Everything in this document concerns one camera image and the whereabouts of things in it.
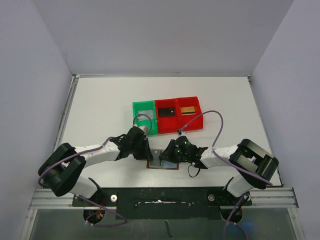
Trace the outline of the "brown leather card holder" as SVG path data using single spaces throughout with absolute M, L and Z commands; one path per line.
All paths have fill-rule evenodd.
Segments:
M 151 160 L 147 160 L 147 163 L 146 163 L 146 168 L 147 169 L 179 170 L 179 164 L 178 163 L 173 163 L 173 162 L 170 162 L 170 161 L 162 160 L 161 161 L 162 168 L 151 168 L 150 167 L 150 161 Z

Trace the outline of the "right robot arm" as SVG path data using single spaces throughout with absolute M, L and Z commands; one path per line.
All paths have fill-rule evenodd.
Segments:
M 160 160 L 172 163 L 190 163 L 198 169 L 232 167 L 238 171 L 226 184 L 226 190 L 238 198 L 253 188 L 272 186 L 271 178 L 279 160 L 249 139 L 229 147 L 198 147 L 183 135 L 172 139 L 159 155 Z

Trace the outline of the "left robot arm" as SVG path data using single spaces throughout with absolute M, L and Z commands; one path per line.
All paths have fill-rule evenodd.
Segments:
M 38 170 L 38 183 L 57 197 L 67 193 L 90 199 L 100 192 L 98 184 L 81 176 L 84 168 L 132 155 L 136 160 L 152 160 L 146 125 L 133 125 L 128 133 L 108 137 L 102 144 L 74 147 L 61 144 Z

